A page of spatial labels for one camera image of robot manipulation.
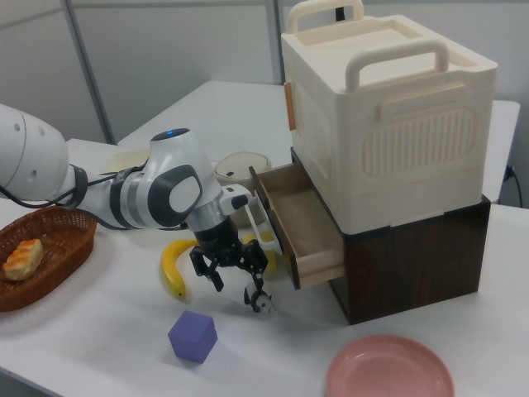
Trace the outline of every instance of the drawer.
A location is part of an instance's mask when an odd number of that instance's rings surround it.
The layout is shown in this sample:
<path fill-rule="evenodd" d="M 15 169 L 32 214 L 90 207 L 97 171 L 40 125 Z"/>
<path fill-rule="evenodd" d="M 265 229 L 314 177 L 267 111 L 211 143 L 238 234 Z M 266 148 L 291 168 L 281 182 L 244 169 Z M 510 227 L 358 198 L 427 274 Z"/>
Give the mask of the drawer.
<path fill-rule="evenodd" d="M 250 169 L 296 289 L 345 275 L 341 233 L 299 163 Z"/>

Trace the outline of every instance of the wicker basket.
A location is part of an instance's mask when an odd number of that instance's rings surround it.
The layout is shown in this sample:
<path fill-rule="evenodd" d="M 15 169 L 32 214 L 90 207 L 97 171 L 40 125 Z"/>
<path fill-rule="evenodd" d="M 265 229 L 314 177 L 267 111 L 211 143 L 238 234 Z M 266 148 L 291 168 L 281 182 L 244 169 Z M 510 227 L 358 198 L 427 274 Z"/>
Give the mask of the wicker basket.
<path fill-rule="evenodd" d="M 39 238 L 44 257 L 27 280 L 11 281 L 0 267 L 0 312 L 26 307 L 66 280 L 88 258 L 97 223 L 88 214 L 60 207 L 28 213 L 0 231 L 0 265 L 23 240 Z"/>

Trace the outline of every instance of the wooden cabinet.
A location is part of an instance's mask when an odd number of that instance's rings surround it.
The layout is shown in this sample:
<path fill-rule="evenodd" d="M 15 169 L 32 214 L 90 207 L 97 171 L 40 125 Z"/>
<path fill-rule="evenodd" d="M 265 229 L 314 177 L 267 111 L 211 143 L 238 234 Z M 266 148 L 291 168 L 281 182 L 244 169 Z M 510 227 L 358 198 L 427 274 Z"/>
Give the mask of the wooden cabinet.
<path fill-rule="evenodd" d="M 351 324 L 476 292 L 490 202 L 346 235 L 294 163 L 252 170 L 296 289 L 329 281 Z"/>

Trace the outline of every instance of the white wall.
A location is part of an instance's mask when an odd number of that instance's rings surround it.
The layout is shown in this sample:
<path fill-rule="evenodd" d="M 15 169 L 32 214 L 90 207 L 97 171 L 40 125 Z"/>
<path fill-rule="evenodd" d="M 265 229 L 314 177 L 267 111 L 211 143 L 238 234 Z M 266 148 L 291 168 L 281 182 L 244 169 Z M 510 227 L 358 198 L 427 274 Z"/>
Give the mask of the white wall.
<path fill-rule="evenodd" d="M 264 1 L 164 3 L 74 2 L 116 141 L 208 80 L 280 83 Z"/>
<path fill-rule="evenodd" d="M 283 1 L 283 18 L 296 0 Z M 529 204 L 529 2 L 498 3 L 428 3 L 366 4 L 365 15 L 385 17 L 404 15 L 441 33 L 453 41 L 498 63 L 496 99 L 511 100 L 522 105 L 509 164 L 514 165 L 522 185 L 522 194 Z M 332 21 L 333 12 L 317 20 L 305 21 L 306 27 Z M 503 185 L 501 201 L 518 205 L 514 180 Z"/>
<path fill-rule="evenodd" d="M 0 103 L 104 142 L 60 0 L 0 0 Z"/>

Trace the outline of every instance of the purple block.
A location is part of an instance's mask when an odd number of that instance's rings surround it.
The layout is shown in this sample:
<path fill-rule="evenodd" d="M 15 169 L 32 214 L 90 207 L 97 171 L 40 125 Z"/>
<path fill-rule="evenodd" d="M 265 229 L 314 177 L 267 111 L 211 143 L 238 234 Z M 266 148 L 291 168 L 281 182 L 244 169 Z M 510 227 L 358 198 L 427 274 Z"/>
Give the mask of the purple block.
<path fill-rule="evenodd" d="M 168 335 L 177 357 L 201 364 L 217 341 L 213 318 L 188 310 L 183 311 Z"/>

